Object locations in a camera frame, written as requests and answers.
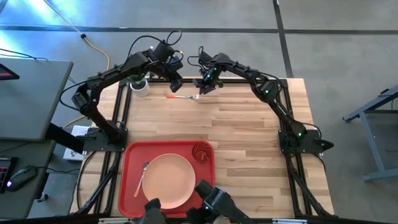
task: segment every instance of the black cable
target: black cable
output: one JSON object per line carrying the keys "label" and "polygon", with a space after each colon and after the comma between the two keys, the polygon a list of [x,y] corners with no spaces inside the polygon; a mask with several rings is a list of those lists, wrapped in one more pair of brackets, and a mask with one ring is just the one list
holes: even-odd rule
{"label": "black cable", "polygon": [[316,126],[315,124],[308,124],[308,123],[304,123],[304,122],[301,122],[301,121],[297,121],[297,122],[302,123],[302,124],[306,124],[306,125],[309,125],[309,126],[313,126],[314,128],[316,128],[316,129],[318,130],[318,132],[319,132],[319,138],[320,138],[320,139],[322,138],[321,129],[320,129],[318,126]]}
{"label": "black cable", "polygon": [[[171,36],[172,34],[176,33],[176,32],[179,32],[179,33],[180,33],[180,37],[178,37],[178,39],[177,39],[174,43],[169,44],[169,38],[170,38],[170,36]],[[129,57],[130,57],[131,50],[132,50],[132,47],[134,46],[134,44],[136,44],[136,42],[137,42],[139,39],[142,39],[142,38],[145,38],[145,37],[147,37],[147,38],[152,38],[152,39],[154,39],[154,40],[159,41],[160,43],[164,42],[164,40],[160,40],[159,38],[154,37],[154,36],[152,36],[152,35],[142,35],[142,36],[138,37],[138,38],[131,44],[130,49],[129,49],[129,52],[127,53],[127,57],[126,57],[124,63],[121,65],[122,67],[127,63],[127,60],[128,60]],[[173,45],[175,45],[178,41],[180,41],[181,37],[182,37],[182,32],[181,32],[180,30],[173,30],[173,31],[172,31],[171,33],[169,33],[169,35],[167,36],[167,39],[166,39],[166,42],[165,42],[165,43],[166,43],[167,45],[169,45],[169,46],[173,46]]]}
{"label": "black cable", "polygon": [[97,133],[98,131],[100,131],[100,129],[97,129],[97,130],[92,131],[92,132],[88,132],[88,133],[86,133],[85,135],[82,135],[82,136],[76,136],[76,138],[79,138],[79,139],[82,139],[82,140],[84,140],[84,139],[95,139],[96,138],[95,136],[87,136],[87,135],[88,134]]}
{"label": "black cable", "polygon": [[[378,95],[377,97],[382,97],[382,96],[392,96],[392,95]],[[393,110],[394,100],[395,100],[395,98],[392,99],[392,101],[391,101],[391,110]]]}
{"label": "black cable", "polygon": [[71,81],[73,84],[76,84],[77,82],[72,78],[72,77],[68,77],[69,81]]}
{"label": "black cable", "polygon": [[[178,39],[177,39],[174,43],[170,44],[170,43],[169,43],[169,38],[170,38],[171,35],[173,35],[173,34],[176,33],[176,32],[179,32],[179,33],[180,33],[180,36],[178,37]],[[181,32],[180,30],[173,30],[173,31],[172,31],[171,33],[169,33],[169,35],[167,36],[166,43],[167,43],[167,45],[169,45],[169,46],[173,46],[173,45],[175,45],[176,43],[178,43],[178,42],[180,41],[181,37],[182,37],[182,32]]]}
{"label": "black cable", "polygon": [[30,58],[30,57],[25,57],[25,56],[19,56],[19,55],[6,55],[6,54],[0,54],[2,56],[7,56],[7,57],[20,57],[20,58]]}
{"label": "black cable", "polygon": [[33,59],[35,59],[35,60],[36,60],[36,59],[45,59],[45,60],[48,60],[47,58],[33,57],[33,56],[31,56],[31,55],[23,54],[23,53],[20,53],[20,52],[15,52],[15,51],[12,51],[12,50],[6,50],[6,49],[0,49],[0,50],[3,50],[3,51],[5,51],[5,52],[14,53],[14,54],[25,55],[25,56],[30,57],[30,58],[33,58]]}
{"label": "black cable", "polygon": [[91,78],[91,79],[89,79],[89,80],[85,80],[85,81],[82,81],[82,82],[78,82],[78,83],[73,84],[73,85],[67,87],[66,89],[62,90],[62,92],[61,92],[61,94],[60,94],[59,102],[60,102],[63,106],[66,106],[67,108],[73,109],[73,110],[75,110],[75,111],[79,111],[78,109],[76,109],[76,108],[74,108],[74,107],[72,107],[72,106],[69,106],[69,105],[67,105],[66,103],[64,103],[64,102],[62,101],[62,95],[63,95],[66,91],[70,90],[71,88],[73,88],[73,87],[75,87],[75,86],[78,86],[78,85],[80,85],[80,84],[86,83],[86,82],[88,82],[88,81],[90,81],[90,80],[94,80],[94,79],[97,79],[97,78],[100,78],[100,77],[95,77],[95,78]]}
{"label": "black cable", "polygon": [[175,64],[178,64],[178,63],[180,63],[180,62],[184,59],[184,53],[183,53],[181,50],[174,50],[174,53],[175,53],[175,52],[178,52],[178,53],[181,54],[180,60],[178,60],[178,61],[176,61],[176,62],[168,63],[167,65],[175,65]]}
{"label": "black cable", "polygon": [[18,145],[18,146],[10,147],[10,148],[8,148],[8,149],[3,149],[2,151],[0,151],[0,153],[6,152],[6,151],[9,151],[9,150],[13,150],[13,149],[17,149],[17,148],[20,148],[20,147],[22,147],[22,146],[26,146],[27,144],[30,144],[30,143],[31,143],[31,142],[25,142],[25,143],[20,144],[20,145]]}
{"label": "black cable", "polygon": [[84,169],[88,163],[88,161],[94,156],[95,152],[91,153],[87,159],[84,161],[83,165],[81,165],[81,170],[80,170],[80,175],[77,178],[77,183],[76,183],[76,203],[77,203],[77,209],[80,209],[80,198],[79,198],[79,188],[80,188],[80,180],[81,176],[83,175]]}
{"label": "black cable", "polygon": [[[199,55],[203,52],[203,49],[204,49],[203,46],[200,46],[200,47],[198,48],[198,54],[199,54]],[[210,64],[210,65],[233,65],[233,63],[228,63],[228,62],[226,62],[226,63],[205,62],[205,63]],[[257,70],[253,70],[253,69],[249,69],[248,71],[249,71],[249,72],[254,72],[254,73],[261,74],[261,75],[263,75],[263,76],[265,76],[265,77],[272,77],[272,78],[275,78],[275,79],[277,80],[277,82],[279,83],[279,85],[280,85],[282,88],[286,89],[286,86],[284,86],[284,85],[282,84],[281,80],[280,80],[278,77],[274,76],[274,75],[271,75],[271,74],[268,74],[268,73],[265,73],[265,72],[259,72],[259,71],[257,71]]]}
{"label": "black cable", "polygon": [[318,159],[322,162],[323,170],[326,172],[326,166],[325,166],[325,162],[323,161],[323,159],[316,153],[313,153],[313,155],[318,157]]}
{"label": "black cable", "polygon": [[192,66],[199,67],[199,68],[202,68],[202,69],[203,69],[202,66],[196,65],[196,64],[192,64],[192,63],[189,61],[190,58],[198,58],[198,57],[199,57],[199,56],[189,56],[189,57],[187,58],[187,62],[188,62],[188,64],[190,64],[190,65],[192,65]]}
{"label": "black cable", "polygon": [[70,171],[62,171],[62,170],[55,170],[55,169],[49,168],[49,167],[35,167],[35,168],[38,168],[38,169],[39,169],[39,168],[49,169],[49,170],[52,170],[52,171],[54,171],[54,172],[58,172],[58,173],[62,173],[62,174],[68,174],[68,173],[70,173],[70,172],[80,170],[80,169],[73,169],[73,170],[70,170]]}

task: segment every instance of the white power strip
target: white power strip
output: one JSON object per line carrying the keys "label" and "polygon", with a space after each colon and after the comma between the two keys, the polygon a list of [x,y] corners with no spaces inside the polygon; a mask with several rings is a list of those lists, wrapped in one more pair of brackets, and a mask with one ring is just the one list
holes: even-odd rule
{"label": "white power strip", "polygon": [[[74,125],[71,135],[83,136],[87,133],[88,128],[90,127]],[[63,159],[71,161],[83,161],[83,155],[71,150],[70,148],[66,148],[65,153],[63,154]]]}

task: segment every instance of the yellow cable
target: yellow cable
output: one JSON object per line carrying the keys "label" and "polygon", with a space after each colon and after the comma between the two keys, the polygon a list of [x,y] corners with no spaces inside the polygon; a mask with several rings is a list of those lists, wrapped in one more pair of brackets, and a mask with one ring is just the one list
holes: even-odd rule
{"label": "yellow cable", "polygon": [[71,121],[69,121],[66,125],[64,125],[63,128],[67,128],[69,125],[74,124],[74,123],[76,123],[77,121],[79,121],[79,120],[81,120],[81,119],[83,119],[83,118],[85,118],[85,117],[86,117],[86,116],[80,116],[80,117],[78,117],[78,118],[76,118],[76,119],[74,119],[74,120],[71,120]]}
{"label": "yellow cable", "polygon": [[[80,35],[83,34],[83,33],[80,32],[80,30],[78,30],[73,24],[71,24],[66,18],[64,18],[54,7],[52,7],[51,4],[47,2],[47,0],[43,0],[43,1],[44,1],[55,13],[57,13],[58,16],[60,16],[67,24],[69,24],[72,28],[74,28]],[[107,61],[108,61],[108,64],[107,64],[107,66],[106,66],[106,69],[109,70],[109,66],[110,66],[110,64],[111,64],[111,60],[109,59],[108,54],[106,54],[103,50],[101,50],[101,49],[95,47],[94,44],[92,44],[92,43],[88,40],[87,37],[84,37],[83,39],[84,39],[84,40],[87,42],[87,44],[89,44],[92,48],[94,48],[95,50],[97,50],[97,51],[99,51],[100,53],[102,53],[103,55],[105,55],[105,57],[106,57],[106,59],[107,59]],[[81,120],[81,119],[83,119],[83,118],[85,118],[85,116],[80,116],[80,117],[77,118],[77,119],[74,119],[74,120],[72,120],[72,121],[69,121],[69,122],[68,122],[66,125],[64,125],[63,127],[66,128],[66,127],[68,127],[69,125],[71,125],[71,124],[73,124],[73,123],[76,123],[77,121],[79,121],[79,120]]]}
{"label": "yellow cable", "polygon": [[108,56],[104,51],[102,51],[101,49],[95,47],[95,46],[88,40],[87,37],[85,37],[85,41],[87,42],[87,44],[89,44],[90,46],[92,46],[95,50],[97,50],[97,51],[101,52],[103,55],[105,55],[106,59],[108,60],[108,65],[106,66],[106,69],[109,70],[109,65],[110,65],[110,63],[111,63],[111,60],[109,59],[109,56]]}
{"label": "yellow cable", "polygon": [[[73,24],[71,24],[69,21],[67,21],[67,19],[64,18],[54,7],[52,7],[52,6],[50,5],[50,3],[47,2],[47,0],[43,0],[43,1],[44,1],[55,13],[57,13],[67,24],[69,24],[72,28],[74,28],[80,35],[83,34],[83,33],[80,32],[80,30],[78,30]],[[109,56],[108,56],[103,50],[101,50],[101,49],[95,47],[95,46],[88,40],[87,37],[84,37],[83,39],[87,42],[87,44],[89,44],[90,46],[92,46],[95,50],[97,50],[97,51],[101,52],[103,55],[105,55],[105,57],[106,57],[106,59],[107,59],[107,61],[108,61],[108,65],[106,66],[106,69],[108,70],[108,69],[109,69],[109,66],[110,66],[110,63],[111,63],[111,60],[109,59]]]}

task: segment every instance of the computer mouse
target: computer mouse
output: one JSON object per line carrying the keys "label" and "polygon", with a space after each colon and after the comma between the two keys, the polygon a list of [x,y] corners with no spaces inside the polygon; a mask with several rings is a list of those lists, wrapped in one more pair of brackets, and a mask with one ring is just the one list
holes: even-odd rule
{"label": "computer mouse", "polygon": [[36,168],[34,166],[25,166],[16,172],[7,182],[7,190],[14,192],[23,187],[26,183],[36,176]]}

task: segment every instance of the desk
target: desk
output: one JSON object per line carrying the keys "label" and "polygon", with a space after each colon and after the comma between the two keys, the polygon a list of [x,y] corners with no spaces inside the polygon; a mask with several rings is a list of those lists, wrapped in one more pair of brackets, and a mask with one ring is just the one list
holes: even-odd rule
{"label": "desk", "polygon": [[[304,80],[288,79],[288,84],[295,119],[312,123]],[[151,83],[150,88],[149,96],[132,97],[127,121],[129,144],[134,141],[206,140],[215,150],[216,185],[231,194],[243,212],[252,218],[294,216],[285,157],[280,153],[277,138],[279,119],[267,104],[254,96],[247,83],[225,84],[224,88],[197,102],[166,99],[165,94],[171,93],[166,83]],[[118,86],[113,85],[101,94],[98,109],[107,119],[112,117],[117,89]],[[186,83],[177,94],[197,92],[193,85]],[[103,157],[104,152],[97,152],[82,173],[81,203],[98,185]],[[308,188],[324,208],[333,213],[322,163],[311,154],[302,157]],[[114,217],[121,216],[118,197],[122,163],[123,160],[111,212]],[[107,194],[108,188],[104,191],[101,211]],[[298,195],[304,211],[301,191]],[[74,199],[71,212],[75,211]]]}
{"label": "desk", "polygon": [[[12,174],[28,165],[47,167],[55,142],[44,137],[73,64],[16,58],[0,58],[0,63],[20,76],[0,81],[0,151],[28,143],[10,139],[34,141],[0,156],[18,158]],[[45,177],[46,170],[37,169],[37,176],[23,188],[0,194],[0,218],[26,218]]]}
{"label": "desk", "polygon": [[[26,142],[22,141],[0,141],[0,151],[14,146],[20,146]],[[44,140],[30,142],[22,147],[0,153],[2,157],[17,157],[13,174],[21,168],[31,165],[36,167],[47,167],[50,162],[55,141]],[[23,188],[16,192],[7,190],[0,194],[0,218],[26,218],[30,212],[33,201],[41,194],[44,184],[46,169],[37,169],[37,176],[28,182]]]}

